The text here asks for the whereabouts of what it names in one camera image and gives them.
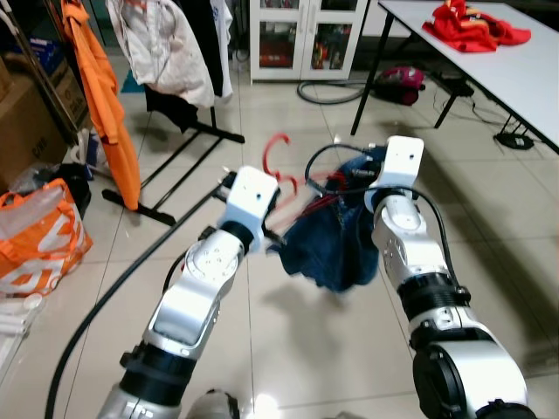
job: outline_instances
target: orange plastic bag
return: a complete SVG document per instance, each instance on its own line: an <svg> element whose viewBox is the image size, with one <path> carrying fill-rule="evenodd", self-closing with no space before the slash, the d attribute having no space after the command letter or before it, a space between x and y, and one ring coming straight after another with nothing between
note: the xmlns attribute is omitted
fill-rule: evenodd
<svg viewBox="0 0 559 419"><path fill-rule="evenodd" d="M50 293L92 244L62 179L26 197L0 196L0 292Z"/></svg>

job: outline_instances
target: silver robot arm segment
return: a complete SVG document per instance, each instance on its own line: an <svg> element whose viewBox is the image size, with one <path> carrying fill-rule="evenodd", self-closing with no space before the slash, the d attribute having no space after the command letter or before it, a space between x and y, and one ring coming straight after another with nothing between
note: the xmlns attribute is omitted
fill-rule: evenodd
<svg viewBox="0 0 559 419"><path fill-rule="evenodd" d="M245 254L263 242L262 223L277 181L255 168L238 171L218 230L186 252L180 279L162 296L141 343L124 353L126 369L99 419L177 419L180 401L217 322L220 301Z"/></svg>
<svg viewBox="0 0 559 419"><path fill-rule="evenodd" d="M395 184L391 174L403 172L408 177L399 184L411 186L422 149L420 139L391 137L373 185ZM451 276L409 193L388 189L366 199L374 211L372 240L410 322L413 376L424 414L430 419L535 418L520 369L475 318L468 290Z"/></svg>

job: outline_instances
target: orange shirt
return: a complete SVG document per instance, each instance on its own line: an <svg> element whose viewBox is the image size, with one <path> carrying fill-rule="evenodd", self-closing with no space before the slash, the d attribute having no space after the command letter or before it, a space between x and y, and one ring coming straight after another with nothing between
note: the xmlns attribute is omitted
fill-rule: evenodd
<svg viewBox="0 0 559 419"><path fill-rule="evenodd" d="M113 68L89 28L80 2L62 0L64 31L72 40L92 122L99 133L108 166L129 210L137 210L140 170L134 145L124 127L124 109L116 94Z"/></svg>

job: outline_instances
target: white shirt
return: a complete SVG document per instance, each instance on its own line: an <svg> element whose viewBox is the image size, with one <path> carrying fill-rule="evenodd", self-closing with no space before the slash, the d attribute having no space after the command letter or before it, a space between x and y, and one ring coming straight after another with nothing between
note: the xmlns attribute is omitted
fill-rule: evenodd
<svg viewBox="0 0 559 419"><path fill-rule="evenodd" d="M171 0L136 4L106 0L106 5L138 84L180 96L194 106L213 106L208 67L186 16L176 4Z"/></svg>

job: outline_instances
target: white cabinet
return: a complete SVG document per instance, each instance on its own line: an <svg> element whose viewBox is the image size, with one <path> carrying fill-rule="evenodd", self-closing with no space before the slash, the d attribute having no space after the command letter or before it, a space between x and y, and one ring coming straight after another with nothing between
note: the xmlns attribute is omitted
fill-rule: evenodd
<svg viewBox="0 0 559 419"><path fill-rule="evenodd" d="M252 79L346 79L367 0L251 0Z"/></svg>

